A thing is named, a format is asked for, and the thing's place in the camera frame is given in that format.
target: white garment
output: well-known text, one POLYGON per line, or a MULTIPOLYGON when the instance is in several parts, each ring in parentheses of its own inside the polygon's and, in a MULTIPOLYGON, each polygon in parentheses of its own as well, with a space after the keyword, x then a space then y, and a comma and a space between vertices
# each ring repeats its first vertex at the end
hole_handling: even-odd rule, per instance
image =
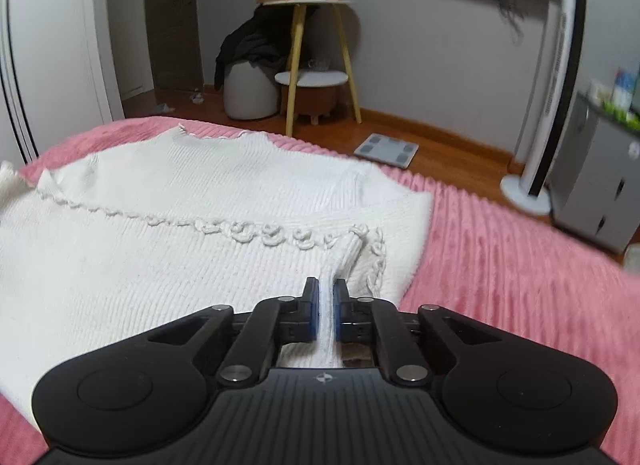
POLYGON ((376 166, 280 150, 265 134, 151 140, 44 171, 0 168, 0 391, 34 423, 51 367, 211 304, 250 311, 320 279, 318 340, 281 364, 340 366, 332 283, 396 304, 431 195, 376 166))

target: wooden floor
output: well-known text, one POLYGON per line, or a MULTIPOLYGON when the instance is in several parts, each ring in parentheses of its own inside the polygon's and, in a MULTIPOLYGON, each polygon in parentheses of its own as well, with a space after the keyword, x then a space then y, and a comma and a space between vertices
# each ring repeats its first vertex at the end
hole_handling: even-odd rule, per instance
MULTIPOLYGON (((169 116, 213 122, 248 130, 285 133, 284 117, 276 116, 257 121, 233 121, 225 115, 220 95, 204 94, 205 101, 202 104, 192 103, 190 96, 190 92, 152 90, 124 101, 125 116, 127 118, 146 117, 153 113, 157 104, 166 103, 175 108, 175 111, 167 113, 169 116)), ((507 174, 506 164, 488 160, 474 153, 443 145, 397 128, 364 120, 362 124, 356 124, 355 120, 347 116, 345 112, 338 111, 334 115, 328 119, 321 118, 318 126, 311 125, 309 118, 300 118, 294 128, 294 136, 345 155, 353 155, 355 148, 372 133, 402 138, 402 140, 420 145, 409 166, 410 171, 431 176, 446 184, 463 188, 483 198, 510 206, 500 193, 500 180, 507 174)))

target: tower fan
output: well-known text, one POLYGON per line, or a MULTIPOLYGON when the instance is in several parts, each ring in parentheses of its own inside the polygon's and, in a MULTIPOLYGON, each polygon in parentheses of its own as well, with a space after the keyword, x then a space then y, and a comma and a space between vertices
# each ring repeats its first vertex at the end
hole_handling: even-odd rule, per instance
POLYGON ((546 216, 551 212, 551 199, 544 184, 574 96, 584 37, 587 0, 561 1, 551 81, 527 165, 522 177, 510 174, 500 182, 502 194, 511 203, 536 216, 546 216))

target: bed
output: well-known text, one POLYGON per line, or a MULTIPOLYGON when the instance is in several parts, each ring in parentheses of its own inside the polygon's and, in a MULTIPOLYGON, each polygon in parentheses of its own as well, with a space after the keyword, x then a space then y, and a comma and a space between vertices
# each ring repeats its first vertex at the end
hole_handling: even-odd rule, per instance
MULTIPOLYGON (((174 118, 130 119, 69 138, 21 173, 36 182, 43 168, 152 138, 178 123, 198 137, 241 132, 174 118)), ((284 150, 340 156, 282 135, 269 139, 284 150)), ((440 304, 598 365, 619 395, 618 414, 603 449, 620 463, 640 463, 640 277, 552 227, 498 204, 409 171, 383 171, 434 197, 428 242, 401 309, 440 304)), ((0 395, 0 464, 28 465, 46 448, 38 431, 0 395)))

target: stool leg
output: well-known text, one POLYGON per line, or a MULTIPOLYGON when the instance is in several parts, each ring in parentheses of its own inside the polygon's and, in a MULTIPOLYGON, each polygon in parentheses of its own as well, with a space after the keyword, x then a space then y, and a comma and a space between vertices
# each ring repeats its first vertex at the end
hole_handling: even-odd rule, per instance
POLYGON ((351 57, 349 57, 349 47, 347 39, 344 36, 342 28, 342 18, 340 16, 340 8, 338 5, 332 5, 334 8, 335 22, 338 25, 338 35, 340 36, 340 47, 342 49, 342 60, 344 61, 344 71, 349 77, 349 89, 351 91, 351 101, 353 102, 353 113, 358 124, 362 124, 362 116, 360 115, 360 105, 358 104, 358 92, 356 91, 356 81, 353 78, 353 70, 351 69, 351 57))
POLYGON ((296 107, 296 89, 298 88, 298 69, 300 68, 300 50, 302 36, 305 33, 305 5, 296 5, 294 10, 294 35, 291 45, 291 70, 289 73, 289 98, 287 100, 287 137, 293 136, 293 122, 296 107))

